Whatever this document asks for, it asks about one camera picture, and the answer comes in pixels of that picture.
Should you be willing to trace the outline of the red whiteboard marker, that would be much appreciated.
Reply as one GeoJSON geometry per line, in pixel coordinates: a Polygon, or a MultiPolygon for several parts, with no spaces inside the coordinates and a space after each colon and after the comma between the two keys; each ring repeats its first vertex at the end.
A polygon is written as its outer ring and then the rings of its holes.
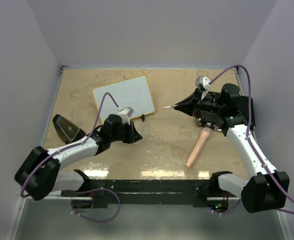
{"type": "Polygon", "coordinates": [[[163,107],[163,109],[173,109],[175,107],[176,107],[176,105],[169,105],[169,106],[163,107]]]}

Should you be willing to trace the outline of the yellow framed whiteboard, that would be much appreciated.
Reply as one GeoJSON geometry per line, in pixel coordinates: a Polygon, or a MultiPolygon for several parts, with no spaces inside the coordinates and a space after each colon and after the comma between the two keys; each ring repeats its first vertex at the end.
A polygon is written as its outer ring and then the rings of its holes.
{"type": "Polygon", "coordinates": [[[94,88],[92,94],[96,106],[102,105],[100,112],[102,121],[110,114],[119,112],[114,103],[117,103],[121,108],[131,107],[133,113],[130,119],[140,118],[155,112],[149,84],[144,75],[94,88]]]}

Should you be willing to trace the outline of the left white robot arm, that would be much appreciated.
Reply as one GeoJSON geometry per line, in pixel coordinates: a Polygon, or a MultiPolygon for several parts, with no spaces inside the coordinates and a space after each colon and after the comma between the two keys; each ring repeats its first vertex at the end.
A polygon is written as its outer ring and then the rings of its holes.
{"type": "Polygon", "coordinates": [[[56,191],[85,196],[92,187],[89,177],[78,169],[68,173],[61,170],[79,160],[101,154],[113,142],[133,144],[142,138],[127,116],[111,114],[102,125],[95,124],[89,134],[75,142],[50,149],[35,147],[14,176],[22,187],[20,196],[35,201],[56,191]]]}

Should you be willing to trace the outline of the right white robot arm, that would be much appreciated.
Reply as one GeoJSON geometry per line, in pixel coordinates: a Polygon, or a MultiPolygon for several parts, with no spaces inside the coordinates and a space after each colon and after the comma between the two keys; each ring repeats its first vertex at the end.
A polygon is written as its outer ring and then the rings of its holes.
{"type": "Polygon", "coordinates": [[[240,94],[237,85],[226,83],[221,92],[202,95],[202,87],[176,103],[175,110],[195,117],[198,125],[218,129],[237,149],[249,179],[241,179],[230,171],[215,172],[204,195],[222,196],[225,192],[240,198],[249,213],[275,210],[284,207],[289,176],[278,171],[265,157],[255,142],[252,99],[240,94]]]}

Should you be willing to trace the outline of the pink toy microphone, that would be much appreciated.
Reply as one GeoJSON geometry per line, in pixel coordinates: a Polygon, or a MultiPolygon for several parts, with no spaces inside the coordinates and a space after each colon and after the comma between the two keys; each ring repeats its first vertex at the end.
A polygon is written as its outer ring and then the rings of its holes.
{"type": "Polygon", "coordinates": [[[205,127],[199,136],[199,139],[197,140],[190,156],[188,157],[185,166],[187,168],[191,168],[194,164],[195,160],[197,159],[201,149],[203,148],[206,140],[210,137],[211,129],[208,127],[205,127]]]}

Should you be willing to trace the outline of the black hard case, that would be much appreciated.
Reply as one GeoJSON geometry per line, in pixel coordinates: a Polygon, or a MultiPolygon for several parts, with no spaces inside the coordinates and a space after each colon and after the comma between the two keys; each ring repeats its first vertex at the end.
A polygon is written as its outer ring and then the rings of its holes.
{"type": "Polygon", "coordinates": [[[225,103],[221,103],[221,107],[217,112],[217,117],[198,117],[197,108],[194,115],[196,124],[216,131],[224,130],[228,124],[247,125],[249,120],[248,97],[239,95],[238,99],[239,102],[235,107],[228,107],[225,103]]]}

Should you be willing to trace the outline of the black base bar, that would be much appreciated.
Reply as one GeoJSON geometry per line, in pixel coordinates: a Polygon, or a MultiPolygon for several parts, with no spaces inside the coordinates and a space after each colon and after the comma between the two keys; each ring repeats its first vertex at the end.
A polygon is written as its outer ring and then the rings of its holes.
{"type": "Polygon", "coordinates": [[[109,204],[123,205],[189,205],[207,207],[207,202],[223,200],[225,192],[213,190],[208,179],[90,179],[80,190],[63,190],[62,197],[93,197],[94,208],[106,208],[109,204]]]}

